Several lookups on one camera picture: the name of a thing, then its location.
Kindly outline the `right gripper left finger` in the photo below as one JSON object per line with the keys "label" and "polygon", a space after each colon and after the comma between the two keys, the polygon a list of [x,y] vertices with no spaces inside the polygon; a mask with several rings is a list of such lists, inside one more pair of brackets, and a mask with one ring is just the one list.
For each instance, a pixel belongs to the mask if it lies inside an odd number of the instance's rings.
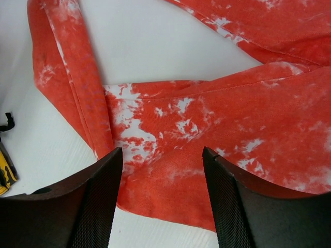
{"label": "right gripper left finger", "polygon": [[1,198],[1,247],[108,247],[122,169],[115,148],[32,194]]}

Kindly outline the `orange white tie-dye trousers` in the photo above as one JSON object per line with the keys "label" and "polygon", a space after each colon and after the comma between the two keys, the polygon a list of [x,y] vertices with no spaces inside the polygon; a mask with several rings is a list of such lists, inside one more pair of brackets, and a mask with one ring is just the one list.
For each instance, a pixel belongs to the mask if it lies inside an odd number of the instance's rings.
{"label": "orange white tie-dye trousers", "polygon": [[174,1],[261,65],[212,81],[102,86],[77,1],[28,1],[37,88],[102,158],[122,210],[215,230],[209,147],[280,186],[330,191],[330,1]]}

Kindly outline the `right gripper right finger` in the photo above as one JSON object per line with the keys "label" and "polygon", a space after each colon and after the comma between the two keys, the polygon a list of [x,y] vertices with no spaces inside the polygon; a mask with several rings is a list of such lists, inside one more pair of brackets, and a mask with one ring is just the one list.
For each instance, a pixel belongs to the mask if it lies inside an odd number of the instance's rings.
{"label": "right gripper right finger", "polygon": [[220,247],[330,247],[330,194],[281,187],[202,153]]}

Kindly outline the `camouflage trousers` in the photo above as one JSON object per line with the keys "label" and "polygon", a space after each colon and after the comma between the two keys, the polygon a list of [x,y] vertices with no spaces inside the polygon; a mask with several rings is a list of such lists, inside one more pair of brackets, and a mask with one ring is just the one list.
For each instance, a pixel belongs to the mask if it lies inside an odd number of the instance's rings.
{"label": "camouflage trousers", "polygon": [[[10,112],[5,113],[7,123],[1,125],[1,133],[10,131],[15,127],[15,122]],[[12,159],[1,141],[1,196],[6,194],[11,187],[18,181],[19,176],[12,162]]]}

